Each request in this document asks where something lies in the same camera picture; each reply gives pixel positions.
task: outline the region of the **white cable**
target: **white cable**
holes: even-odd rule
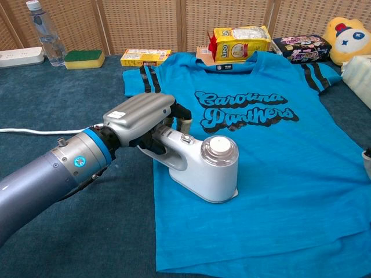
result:
[[[103,124],[99,123],[94,126],[102,127]],[[66,135],[66,134],[77,134],[82,132],[85,129],[76,129],[76,130],[55,130],[55,131],[40,131],[40,130],[33,130],[33,129],[0,129],[1,132],[14,132],[14,133],[29,133],[29,134],[36,134],[36,135]]]

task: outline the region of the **plastic water bottle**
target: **plastic water bottle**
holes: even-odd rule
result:
[[[31,11],[31,20],[50,63],[55,67],[64,65],[66,51],[49,15],[42,10],[38,0],[27,1],[26,5]]]

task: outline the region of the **yellow sponge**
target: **yellow sponge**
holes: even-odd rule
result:
[[[73,50],[64,58],[67,69],[100,68],[104,62],[102,50]]]

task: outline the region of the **black stripe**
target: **black stripe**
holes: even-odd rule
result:
[[[155,70],[153,68],[148,68],[148,69],[150,70],[152,82],[153,82],[153,85],[155,86],[155,93],[161,92],[161,87],[160,87],[160,84],[158,83]]]
[[[317,77],[317,79],[321,82],[323,88],[325,89],[325,88],[329,87],[330,83],[327,80],[327,78],[323,77],[323,75],[321,73],[321,70],[319,69],[319,65],[317,63],[312,63],[311,65],[314,68],[315,77]]]
[[[311,70],[308,68],[307,65],[304,65],[304,64],[302,64],[301,67],[304,69],[305,79],[306,79],[309,87],[312,88],[313,90],[316,90],[316,91],[319,92],[319,88],[318,88],[317,84],[314,82],[314,80],[311,76]]]
[[[144,83],[144,91],[146,93],[150,93],[151,86],[150,86],[150,82],[148,81],[148,76],[146,74],[146,70],[144,69],[144,66],[142,65],[139,70],[140,70],[141,78],[143,79],[143,83]]]

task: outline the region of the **black package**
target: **black package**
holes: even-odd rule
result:
[[[318,35],[305,35],[273,39],[272,48],[291,63],[307,63],[327,60],[331,45]]]

